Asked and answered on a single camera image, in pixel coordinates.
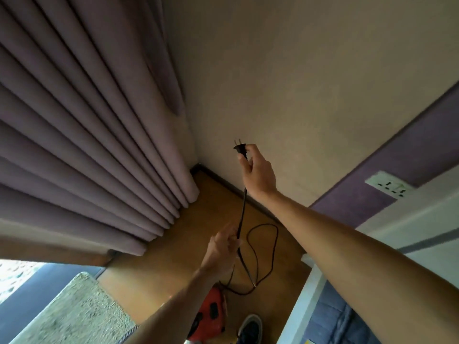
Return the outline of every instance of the shoe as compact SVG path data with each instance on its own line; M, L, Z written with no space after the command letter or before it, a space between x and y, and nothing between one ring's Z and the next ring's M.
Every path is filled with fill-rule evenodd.
M260 317L250 314L239 328L236 344L260 344L262 333L263 324Z

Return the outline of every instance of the person's right hand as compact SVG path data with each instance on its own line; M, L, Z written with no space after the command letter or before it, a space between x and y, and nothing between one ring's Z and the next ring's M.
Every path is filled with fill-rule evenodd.
M242 168L242 179L249 194L263 204L268 196L277 192L276 176L271 163L263 157L257 145L246 145L246 151L250 151L252 156L249 161L240 153L237 154Z

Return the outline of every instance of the person's left hand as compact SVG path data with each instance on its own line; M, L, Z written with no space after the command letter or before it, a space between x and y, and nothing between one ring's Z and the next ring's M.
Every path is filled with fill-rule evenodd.
M228 223L210 238L207 252L201 263L201 270L210 273L216 281L229 273L236 260L237 249L242 241L236 237L237 226Z

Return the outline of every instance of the black cable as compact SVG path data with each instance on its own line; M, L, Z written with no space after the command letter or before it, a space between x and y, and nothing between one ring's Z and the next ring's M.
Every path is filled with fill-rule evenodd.
M244 213L245 213L245 210L246 210L246 200L247 200L247 189L244 188L244 200L243 200L243 203L242 203L242 214L240 215L240 221L239 221L239 226L238 226L238 229L237 229L237 238L239 239L240 238L240 231L242 229L242 221L244 220ZM262 277L260 280L258 279L258 272L259 272L259 265L258 265L258 256L257 256L257 253L255 252L255 249L253 248L252 244L250 244L250 240L249 240L249 237L250 237L250 233L261 227L261 226L273 226L274 228L276 228L276 239L274 240L274 246L273 246L273 256L271 258L271 269L270 271L264 276ZM254 279L252 278L250 272L249 272L249 269L247 268L247 265L245 264L244 262L244 259L242 258L242 254L240 253L240 248L237 249L237 254L239 256L239 259L240 259L240 262L242 263L242 266L244 267L244 269L246 270L247 272L247 275L249 276L249 279L253 285L252 289L250 289L250 291L247 291L247 292L239 292L239 291L236 291L234 289L232 289L231 287L229 287L229 284L231 283L232 279L233 279L233 274L234 274L234 266L233 266L233 271L231 272L231 277L229 278L228 282L226 284L223 284L222 282L220 282L220 285L224 288L224 289L227 289L228 291L231 291L232 293L236 294L236 295L240 295L240 296L246 296L246 295L249 295L251 294L256 288L257 286L264 280L266 279L268 276L270 276L270 274L272 273L273 269L274 269L274 254L276 252L276 245L277 245L277 239L279 237L279 228L278 226L276 226L275 224L272 224L272 223L262 223L262 224L259 224L253 228L251 228L247 235L246 235L246 241L247 243L249 244L250 248L252 249L253 251L253 254L255 255L255 260L257 261L257 271L256 271L256 275L255 275L255 281Z

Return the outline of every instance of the baseboard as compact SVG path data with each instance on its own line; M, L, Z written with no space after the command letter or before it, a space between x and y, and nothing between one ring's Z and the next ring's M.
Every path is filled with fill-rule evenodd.
M196 165L194 165L191 169L190 169L190 172L192 175L195 175L196 173L198 173L199 171L202 171L203 173L205 173L206 175L208 175L210 178L214 179L215 181L217 181L218 183L220 183L223 187L225 187L226 189L228 189L229 191L233 192L234 194L236 194L238 197L240 198L243 198L244 197L244 191L240 190L238 187L236 187L235 185L229 183L228 181L226 181L224 178L222 178L221 176L217 175L216 173L214 173L212 170L210 170L208 167L202 165L201 163L197 163ZM269 211L267 208L265 208L263 205L261 205L259 202L257 202L255 199L253 199L252 197L250 196L247 196L247 202L252 205L253 207L255 207L258 211L260 211L261 213L264 213L265 215L267 215L269 218L273 219L274 221L276 221L277 223L280 223L280 221L277 219L276 216L274 216L272 214L271 211Z

